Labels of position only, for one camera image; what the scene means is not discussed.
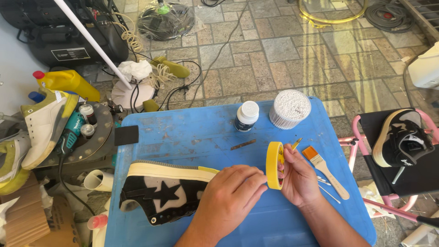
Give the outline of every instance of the yellow plastic jug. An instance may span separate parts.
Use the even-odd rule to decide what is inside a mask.
[[[38,84],[51,90],[72,91],[89,101],[99,102],[99,91],[90,85],[75,70],[63,70],[54,72],[35,71],[32,74]]]

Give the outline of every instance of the black suede sneaker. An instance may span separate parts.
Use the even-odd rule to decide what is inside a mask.
[[[161,225],[193,214],[207,183],[218,173],[207,167],[178,166],[136,160],[120,193],[119,208],[140,205],[151,225]]]
[[[400,109],[384,121],[372,151],[374,161],[381,167],[406,167],[435,150],[421,125],[421,116],[412,109]]]

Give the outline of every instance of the hand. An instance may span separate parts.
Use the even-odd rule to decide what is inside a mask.
[[[284,167],[278,165],[278,170],[284,169],[282,194],[299,208],[312,205],[323,198],[316,172],[299,151],[291,150],[291,144],[287,143],[284,145],[284,157]]]
[[[235,230],[262,193],[267,177],[256,167],[234,165],[207,184],[191,224],[176,246],[215,246]]]

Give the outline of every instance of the container of cotton swabs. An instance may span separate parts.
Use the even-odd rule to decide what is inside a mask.
[[[278,128],[289,130],[298,125],[311,112],[311,102],[303,93],[285,90],[274,99],[270,121]]]

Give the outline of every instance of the white pole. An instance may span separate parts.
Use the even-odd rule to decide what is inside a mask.
[[[107,56],[107,54],[104,52],[104,50],[97,44],[97,42],[94,40],[94,38],[90,35],[90,33],[87,31],[87,29],[82,25],[82,23],[78,20],[76,15],[72,12],[72,10],[67,6],[67,4],[64,2],[64,0],[54,0],[56,4],[61,8],[61,10],[64,12],[64,14],[73,22],[73,24],[79,29],[79,31],[84,35],[84,37],[90,42],[90,44],[93,46],[93,48],[101,55],[101,57],[104,59],[104,61],[110,66],[110,68],[113,70],[114,73],[119,77],[119,79],[125,84],[127,88],[130,90],[133,88],[130,83],[125,79],[125,77],[122,75],[122,73],[117,69],[117,67],[114,65],[114,63],[111,61],[111,59]]]
[[[435,212],[431,218],[439,217],[439,211]],[[410,247],[417,244],[427,233],[429,233],[433,228],[426,225],[419,226],[414,232],[412,232],[406,239],[404,239],[401,244],[404,247]]]

